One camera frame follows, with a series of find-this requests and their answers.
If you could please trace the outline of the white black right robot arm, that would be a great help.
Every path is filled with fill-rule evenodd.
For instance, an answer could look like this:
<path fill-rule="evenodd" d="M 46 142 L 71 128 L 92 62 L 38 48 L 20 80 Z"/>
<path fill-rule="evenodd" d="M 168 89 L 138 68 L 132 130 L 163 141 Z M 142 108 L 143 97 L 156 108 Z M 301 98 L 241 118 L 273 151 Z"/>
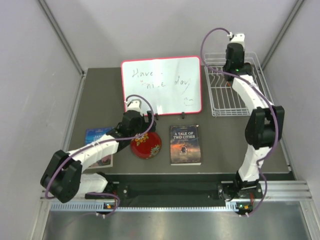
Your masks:
<path fill-rule="evenodd" d="M 235 197 L 245 198 L 257 190 L 264 160 L 282 137 L 285 110 L 282 106 L 275 106 L 260 91 L 253 80 L 252 65 L 245 62 L 242 44 L 229 43 L 225 59 L 226 80 L 250 113 L 244 131 L 248 146 L 243 164 L 235 175 L 232 193 Z"/>

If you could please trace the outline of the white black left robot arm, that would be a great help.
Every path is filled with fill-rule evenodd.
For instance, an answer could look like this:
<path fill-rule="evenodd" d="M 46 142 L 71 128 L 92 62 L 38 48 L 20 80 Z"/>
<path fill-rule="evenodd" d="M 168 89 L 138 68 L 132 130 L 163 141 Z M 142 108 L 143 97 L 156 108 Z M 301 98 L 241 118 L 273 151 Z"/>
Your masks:
<path fill-rule="evenodd" d="M 57 199 L 61 203 L 81 195 L 109 198 L 114 191 L 113 185 L 99 173 L 85 174 L 84 171 L 103 157 L 122 151 L 131 141 L 155 131 L 153 112 L 148 111 L 147 116 L 145 120 L 139 111 L 128 110 L 117 127 L 98 140 L 76 150 L 56 151 L 40 180 L 45 198 Z"/>

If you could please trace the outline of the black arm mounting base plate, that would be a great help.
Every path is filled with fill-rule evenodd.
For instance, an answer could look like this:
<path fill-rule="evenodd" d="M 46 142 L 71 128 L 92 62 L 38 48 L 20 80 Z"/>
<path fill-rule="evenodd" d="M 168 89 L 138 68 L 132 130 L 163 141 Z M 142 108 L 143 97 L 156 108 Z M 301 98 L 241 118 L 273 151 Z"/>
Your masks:
<path fill-rule="evenodd" d="M 194 174 L 110 174 L 106 175 L 108 184 L 105 193 L 123 194 L 129 198 L 139 195 L 217 195 L 222 192 L 224 199 L 234 197 L 233 187 L 236 174 L 234 173 L 194 173 Z"/>

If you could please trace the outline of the red floral plate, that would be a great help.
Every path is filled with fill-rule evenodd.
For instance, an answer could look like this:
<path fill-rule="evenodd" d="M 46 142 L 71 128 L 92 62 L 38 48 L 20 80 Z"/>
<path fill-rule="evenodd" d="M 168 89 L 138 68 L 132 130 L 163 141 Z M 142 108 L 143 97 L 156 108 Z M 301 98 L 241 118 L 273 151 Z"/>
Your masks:
<path fill-rule="evenodd" d="M 162 140 L 156 132 L 148 132 L 130 143 L 131 152 L 141 159 L 155 157 L 161 150 Z"/>

